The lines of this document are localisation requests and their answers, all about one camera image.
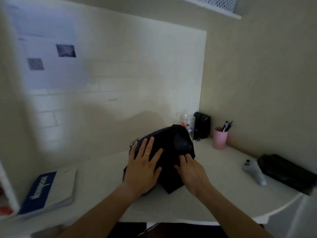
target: pen holder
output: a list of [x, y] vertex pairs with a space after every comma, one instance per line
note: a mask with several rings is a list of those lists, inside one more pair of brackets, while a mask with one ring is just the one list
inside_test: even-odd
[[221, 127], [217, 127], [213, 132], [213, 144], [215, 149], [224, 149], [226, 147], [226, 141], [229, 132], [222, 132]]

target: white desk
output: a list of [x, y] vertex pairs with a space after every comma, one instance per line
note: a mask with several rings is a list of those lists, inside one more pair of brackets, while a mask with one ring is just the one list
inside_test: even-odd
[[[194, 143], [196, 160], [200, 162], [212, 184], [238, 208], [258, 223], [286, 208], [301, 193], [267, 178], [267, 186], [242, 171], [250, 156], [233, 148], [216, 150], [212, 139]], [[100, 160], [75, 165], [78, 168], [73, 204], [29, 219], [12, 218], [0, 223], [0, 237], [22, 237], [81, 217], [108, 196], [122, 181], [128, 151]], [[149, 194], [138, 199], [122, 216], [126, 222], [186, 222], [217, 224], [210, 212], [185, 187], [167, 194], [157, 185]]]

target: book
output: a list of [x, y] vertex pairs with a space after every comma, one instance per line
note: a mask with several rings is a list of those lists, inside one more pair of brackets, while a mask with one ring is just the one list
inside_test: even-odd
[[71, 204], [76, 171], [59, 170], [38, 176], [18, 215], [34, 215]]

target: red object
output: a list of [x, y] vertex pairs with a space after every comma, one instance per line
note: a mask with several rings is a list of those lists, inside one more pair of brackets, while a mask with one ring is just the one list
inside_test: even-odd
[[10, 215], [13, 213], [13, 210], [9, 206], [0, 207], [0, 214]]

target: game controller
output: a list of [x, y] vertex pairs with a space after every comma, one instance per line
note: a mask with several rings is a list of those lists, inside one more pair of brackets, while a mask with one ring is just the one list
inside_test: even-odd
[[242, 169], [245, 172], [250, 173], [261, 186], [267, 185], [266, 179], [264, 177], [264, 174], [262, 173], [262, 171], [261, 171], [260, 167], [258, 166], [256, 160], [251, 160], [251, 161], [247, 160], [244, 163]]

